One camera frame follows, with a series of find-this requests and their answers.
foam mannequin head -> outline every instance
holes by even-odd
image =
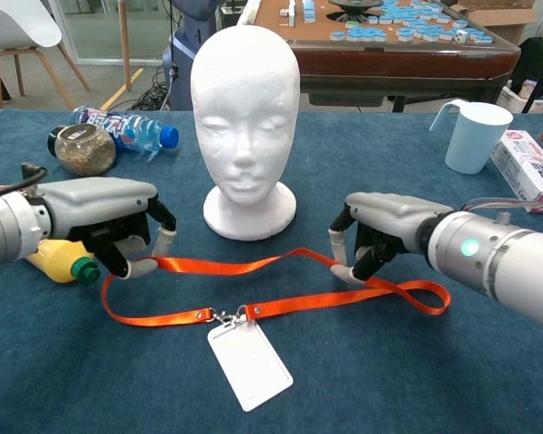
[[[203,207],[205,220],[217,233],[239,240],[282,231],[295,214],[293,194],[278,182],[299,106],[293,52],[262,27],[222,30],[194,59],[191,94],[201,154],[217,185]],[[265,227],[257,227],[257,219]]]

plastic water bottle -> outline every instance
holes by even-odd
[[[150,152],[149,161],[162,148],[173,149],[179,143],[177,128],[133,113],[112,113],[80,106],[72,111],[70,122],[99,125],[112,136],[117,151]]]

lanyard clip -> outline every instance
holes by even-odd
[[[221,313],[218,313],[217,310],[215,310],[213,307],[209,307],[209,309],[212,313],[212,319],[209,322],[216,319],[221,324],[235,325],[236,323],[242,323],[245,321],[244,318],[241,318],[241,309],[245,309],[245,305],[239,306],[237,312],[235,312],[234,314],[227,314],[224,310]]]

orange lanyard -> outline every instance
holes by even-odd
[[[181,274],[202,274],[210,276],[239,276],[248,274],[258,269],[262,269],[278,260],[290,256],[305,256],[316,260],[326,267],[336,264],[333,259],[327,258],[316,251],[299,248],[287,252],[281,256],[272,256],[270,258],[256,260],[247,263],[224,263],[212,262],[201,259],[187,258],[154,258],[159,264],[159,269],[166,269],[172,273]],[[239,317],[239,313],[244,309],[247,320],[267,318],[298,312],[301,310],[318,309],[323,307],[335,307],[349,305],[369,298],[387,296],[389,294],[398,294],[403,297],[410,305],[428,315],[441,315],[450,306],[450,293],[443,286],[429,280],[410,280],[409,282],[398,285],[388,282],[382,278],[370,278],[364,282],[362,289],[351,291],[328,292],[323,294],[312,294],[309,296],[282,298],[262,303],[253,303],[243,305],[235,315],[219,315],[212,307],[187,310],[168,315],[158,316],[122,316],[114,313],[107,302],[107,293],[110,283],[115,276],[108,276],[102,286],[101,298],[102,305],[110,316],[118,322],[131,326],[141,327],[161,327],[161,326],[183,326],[187,324],[205,323],[219,319],[221,322]],[[431,307],[415,299],[410,291],[424,290],[438,296],[443,305],[441,307]]]

mannequin face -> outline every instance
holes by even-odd
[[[215,184],[238,205],[261,202],[285,169],[295,132],[299,70],[289,46],[260,27],[216,33],[193,63],[192,103]]]

